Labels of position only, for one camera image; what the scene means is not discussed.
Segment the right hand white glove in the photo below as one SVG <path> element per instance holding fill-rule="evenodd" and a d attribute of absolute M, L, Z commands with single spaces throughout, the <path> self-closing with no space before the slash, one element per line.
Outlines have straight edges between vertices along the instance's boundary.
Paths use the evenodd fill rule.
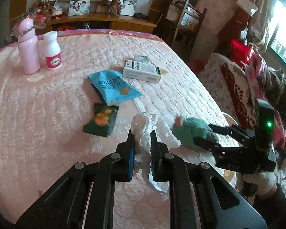
<path fill-rule="evenodd" d="M 242 175 L 243 181 L 257 185 L 256 194 L 261 198 L 273 196 L 277 190 L 276 177 L 273 172 L 257 172 L 252 175 Z"/>

